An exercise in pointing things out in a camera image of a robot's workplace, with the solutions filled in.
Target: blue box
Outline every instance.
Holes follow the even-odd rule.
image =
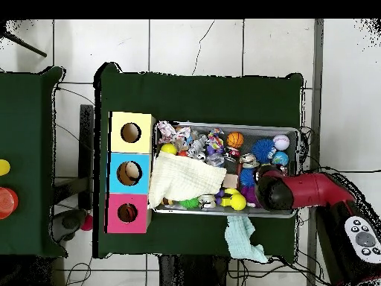
[[[111,153],[110,163],[110,193],[148,194],[150,180],[150,154]],[[124,185],[118,179],[117,172],[123,162],[135,162],[141,169],[141,178],[134,185]]]

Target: light blue towel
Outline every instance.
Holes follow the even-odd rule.
[[[247,216],[228,216],[228,226],[225,230],[225,239],[228,243],[232,258],[245,258],[260,263],[267,263],[261,244],[252,246],[250,236],[255,231],[252,222]]]

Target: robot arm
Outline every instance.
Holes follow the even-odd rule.
[[[318,206],[318,231],[331,282],[380,286],[381,243],[354,196],[329,174],[285,177],[275,166],[257,172],[255,194],[267,210]]]

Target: circular hole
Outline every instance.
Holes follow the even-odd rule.
[[[134,143],[140,139],[141,129],[135,123],[127,123],[121,128],[121,138],[125,142]]]
[[[123,204],[118,208],[118,217],[124,223],[131,223],[138,216],[138,210],[133,204]]]
[[[116,171],[119,182],[124,185],[137,184],[142,174],[140,165],[134,161],[123,162]]]

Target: shape sorter box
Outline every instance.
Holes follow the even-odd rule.
[[[151,155],[139,153],[111,153],[109,192],[119,194],[146,194],[150,184]],[[138,179],[132,185],[125,185],[120,181],[121,168],[128,169],[129,164],[134,164],[138,168]]]
[[[111,144],[113,153],[151,153],[153,126],[151,114],[111,112]]]
[[[109,208],[107,210],[106,233],[144,234],[150,225],[152,212],[147,209],[146,194],[113,194],[109,195]],[[127,223],[121,220],[120,208],[129,205],[135,208],[134,221]]]

